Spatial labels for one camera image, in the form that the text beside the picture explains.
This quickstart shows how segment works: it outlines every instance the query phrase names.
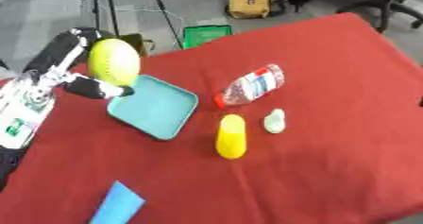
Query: yellow cup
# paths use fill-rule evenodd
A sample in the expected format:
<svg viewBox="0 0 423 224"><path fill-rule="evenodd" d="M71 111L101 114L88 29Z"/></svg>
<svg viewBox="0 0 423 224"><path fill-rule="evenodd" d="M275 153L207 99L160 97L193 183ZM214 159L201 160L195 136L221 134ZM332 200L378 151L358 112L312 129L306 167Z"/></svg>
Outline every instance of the yellow cup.
<svg viewBox="0 0 423 224"><path fill-rule="evenodd" d="M226 159L241 158L246 152L245 121L237 114L226 115L220 122L217 152Z"/></svg>

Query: plastic cup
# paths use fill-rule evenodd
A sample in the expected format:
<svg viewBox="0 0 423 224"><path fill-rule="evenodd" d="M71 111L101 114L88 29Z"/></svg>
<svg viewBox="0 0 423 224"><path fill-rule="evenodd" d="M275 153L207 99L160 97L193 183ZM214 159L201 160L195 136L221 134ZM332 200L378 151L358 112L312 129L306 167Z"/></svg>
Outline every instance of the plastic cup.
<svg viewBox="0 0 423 224"><path fill-rule="evenodd" d="M245 154L246 137L243 117L229 114L222 119L216 149L222 157L230 160L241 158Z"/></svg>
<svg viewBox="0 0 423 224"><path fill-rule="evenodd" d="M124 224L140 210L145 201L116 181L101 203L90 224Z"/></svg>

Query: plastic tray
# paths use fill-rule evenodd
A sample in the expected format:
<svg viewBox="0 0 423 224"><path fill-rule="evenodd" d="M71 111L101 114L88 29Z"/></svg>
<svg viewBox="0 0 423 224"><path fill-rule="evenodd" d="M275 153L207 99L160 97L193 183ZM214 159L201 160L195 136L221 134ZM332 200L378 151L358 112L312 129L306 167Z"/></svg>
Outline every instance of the plastic tray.
<svg viewBox="0 0 423 224"><path fill-rule="evenodd" d="M184 48L191 48L208 41L232 35L229 25L188 26L184 29Z"/></svg>
<svg viewBox="0 0 423 224"><path fill-rule="evenodd" d="M110 115L160 140L176 137L198 105L198 97L151 76L138 76L135 95L115 97Z"/></svg>

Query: robotic arm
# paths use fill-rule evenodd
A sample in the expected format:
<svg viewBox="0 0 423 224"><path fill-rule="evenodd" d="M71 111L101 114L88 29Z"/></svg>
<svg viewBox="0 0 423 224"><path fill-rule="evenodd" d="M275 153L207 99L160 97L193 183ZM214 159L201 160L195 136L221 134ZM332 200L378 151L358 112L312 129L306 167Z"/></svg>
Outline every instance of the robotic arm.
<svg viewBox="0 0 423 224"><path fill-rule="evenodd" d="M133 94L130 87L69 72L95 42L109 36L93 28L73 28L61 33L20 76L0 89L0 191L54 108L54 88L63 87L69 93L94 99Z"/></svg>

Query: tripod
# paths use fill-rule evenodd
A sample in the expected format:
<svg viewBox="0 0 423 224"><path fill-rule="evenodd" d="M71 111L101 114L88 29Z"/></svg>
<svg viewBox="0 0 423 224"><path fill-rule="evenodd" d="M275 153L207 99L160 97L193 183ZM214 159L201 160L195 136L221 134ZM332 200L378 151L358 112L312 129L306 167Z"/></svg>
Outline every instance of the tripod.
<svg viewBox="0 0 423 224"><path fill-rule="evenodd" d="M178 46L180 49L183 49L183 45L182 42L179 39L179 36L177 34L177 32L175 31L174 26L172 25L172 22L169 19L168 14L166 13L166 7L163 4L163 2L161 0L156 0L157 4L161 10L161 13L163 14L164 18L166 19L167 24L169 25L170 29L172 30L172 34L174 35L175 39L178 42ZM117 23L117 19L116 19L116 9L114 7L114 1L113 0L108 0L109 2L109 8L110 8L110 16L111 16L111 20L113 22L113 29L114 29L114 34L116 37L120 37L120 33L119 33L119 26ZM93 0L93 13L95 16L95 28L97 30L100 30L100 13L98 10L99 6L98 6L98 0Z"/></svg>
<svg viewBox="0 0 423 224"><path fill-rule="evenodd" d="M117 25L117 19L116 19L116 10L114 8L114 1L108 0L108 2L109 2L109 8L110 8L110 16L113 22L114 34L116 37L120 37L119 26ZM93 13L95 17L95 28L97 30L100 30L100 11L98 10L98 0L93 0Z"/></svg>

